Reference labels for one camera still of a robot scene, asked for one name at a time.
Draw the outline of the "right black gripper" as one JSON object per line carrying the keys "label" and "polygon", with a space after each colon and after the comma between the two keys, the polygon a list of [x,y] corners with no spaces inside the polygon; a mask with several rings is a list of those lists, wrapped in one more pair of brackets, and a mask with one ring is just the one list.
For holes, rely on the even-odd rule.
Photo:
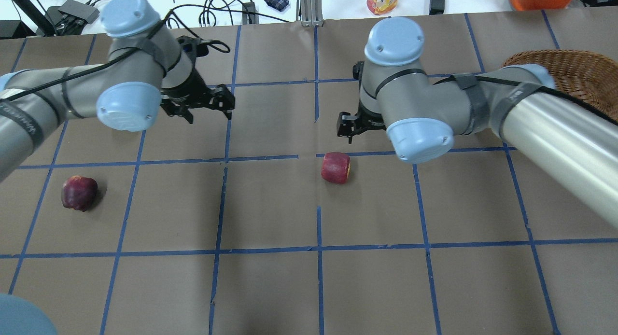
{"label": "right black gripper", "polygon": [[358,102],[358,110],[355,115],[349,112],[338,113],[337,118],[337,136],[346,138],[347,143],[352,143],[353,137],[358,133],[364,133],[370,130],[384,130],[387,126],[384,123],[381,113],[374,112]]}

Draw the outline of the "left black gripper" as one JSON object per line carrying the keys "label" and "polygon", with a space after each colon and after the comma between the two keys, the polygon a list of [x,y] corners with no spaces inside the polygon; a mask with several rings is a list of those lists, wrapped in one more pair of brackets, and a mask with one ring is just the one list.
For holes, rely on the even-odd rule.
{"label": "left black gripper", "polygon": [[225,85],[208,88],[196,69],[181,84],[162,89],[162,109],[169,117],[181,117],[189,124],[194,123],[192,109],[208,108],[222,112],[227,120],[232,119],[236,98]]}

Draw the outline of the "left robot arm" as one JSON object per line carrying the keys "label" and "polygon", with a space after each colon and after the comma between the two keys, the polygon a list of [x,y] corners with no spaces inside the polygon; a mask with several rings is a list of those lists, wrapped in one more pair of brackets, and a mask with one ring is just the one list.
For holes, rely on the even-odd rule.
{"label": "left robot arm", "polygon": [[192,123],[192,109],[230,119],[235,97],[208,88],[195,68],[210,40],[175,38],[147,0],[111,0],[100,16],[112,44],[105,64],[20,70],[1,77],[0,169],[6,179],[66,120],[96,117],[115,130],[144,131],[163,110]]}

